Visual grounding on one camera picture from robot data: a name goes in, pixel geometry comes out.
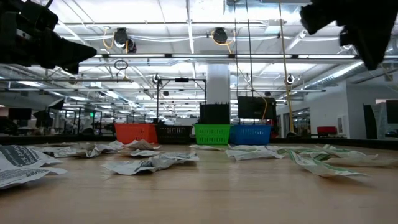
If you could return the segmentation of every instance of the wooden table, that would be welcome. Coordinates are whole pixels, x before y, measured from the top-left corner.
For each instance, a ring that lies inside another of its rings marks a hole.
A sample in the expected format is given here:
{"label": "wooden table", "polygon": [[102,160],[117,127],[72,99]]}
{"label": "wooden table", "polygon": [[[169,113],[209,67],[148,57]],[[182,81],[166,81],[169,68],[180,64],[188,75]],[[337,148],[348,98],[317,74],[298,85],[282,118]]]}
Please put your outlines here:
{"label": "wooden table", "polygon": [[[189,151],[164,146],[163,151]],[[398,152],[360,149],[398,158]],[[233,162],[197,151],[196,165],[152,175],[101,167],[119,155],[62,159],[69,173],[0,190],[0,221],[14,223],[398,223],[398,168],[360,168],[371,177],[315,176],[290,159]]]}

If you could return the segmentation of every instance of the black bin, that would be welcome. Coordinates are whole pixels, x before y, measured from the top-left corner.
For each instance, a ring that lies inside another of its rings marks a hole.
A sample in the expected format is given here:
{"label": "black bin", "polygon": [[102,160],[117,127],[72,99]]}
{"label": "black bin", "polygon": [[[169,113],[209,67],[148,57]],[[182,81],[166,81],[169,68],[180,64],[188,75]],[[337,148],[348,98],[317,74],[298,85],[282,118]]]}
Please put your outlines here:
{"label": "black bin", "polygon": [[159,144],[189,144],[192,126],[157,125],[156,135]]}

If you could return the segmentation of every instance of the orange basket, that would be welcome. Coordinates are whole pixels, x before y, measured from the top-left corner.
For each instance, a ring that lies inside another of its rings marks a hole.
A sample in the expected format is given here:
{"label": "orange basket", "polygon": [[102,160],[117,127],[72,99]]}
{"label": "orange basket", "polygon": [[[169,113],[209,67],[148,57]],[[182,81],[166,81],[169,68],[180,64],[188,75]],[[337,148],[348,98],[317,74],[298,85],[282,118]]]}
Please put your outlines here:
{"label": "orange basket", "polygon": [[134,140],[144,139],[148,143],[157,143],[156,129],[154,124],[115,124],[116,139],[129,144]]}

